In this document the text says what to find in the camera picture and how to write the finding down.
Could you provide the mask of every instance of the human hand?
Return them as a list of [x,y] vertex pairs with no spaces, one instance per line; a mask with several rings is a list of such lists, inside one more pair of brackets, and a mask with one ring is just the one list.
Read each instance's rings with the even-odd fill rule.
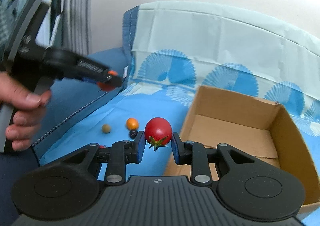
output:
[[12,140],[14,151],[23,151],[31,146],[31,138],[40,128],[50,98],[50,90],[40,96],[33,94],[7,73],[0,72],[0,102],[19,109],[13,116],[13,124],[5,131],[7,139]]

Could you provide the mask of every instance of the open cardboard box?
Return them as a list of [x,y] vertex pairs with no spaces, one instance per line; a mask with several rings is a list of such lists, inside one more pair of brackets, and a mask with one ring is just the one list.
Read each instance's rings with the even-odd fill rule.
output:
[[[299,213],[320,206],[320,179],[305,142],[285,107],[276,102],[237,92],[200,86],[183,123],[182,141],[200,142],[207,148],[230,144],[296,176],[306,198]],[[213,180],[218,180],[210,164]],[[176,165],[173,156],[165,176],[187,175],[189,165]]]

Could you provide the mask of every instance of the black ball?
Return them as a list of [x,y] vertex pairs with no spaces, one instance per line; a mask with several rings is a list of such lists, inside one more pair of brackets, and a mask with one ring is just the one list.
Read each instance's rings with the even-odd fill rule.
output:
[[138,135],[138,131],[136,131],[135,129],[131,129],[130,132],[129,132],[129,137],[131,139],[135,139],[136,136]]

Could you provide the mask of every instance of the round pad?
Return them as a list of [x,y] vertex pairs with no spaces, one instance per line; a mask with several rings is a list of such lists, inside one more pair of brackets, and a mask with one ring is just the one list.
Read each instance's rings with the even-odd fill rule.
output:
[[61,220],[80,214],[99,195],[99,183],[77,165],[36,170],[12,188],[17,209],[34,219]]
[[294,216],[305,198],[303,186],[294,176],[254,163],[231,169],[220,179],[217,193],[239,216],[266,222]]
[[272,198],[282,191],[282,185],[275,179],[266,176],[256,176],[245,182],[248,193],[260,198]]

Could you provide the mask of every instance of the orange ball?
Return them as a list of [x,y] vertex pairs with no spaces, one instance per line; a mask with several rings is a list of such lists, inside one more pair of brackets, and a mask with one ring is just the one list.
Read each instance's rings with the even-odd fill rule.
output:
[[138,129],[139,127],[139,122],[135,118],[129,118],[127,120],[126,126],[129,130],[131,129]]

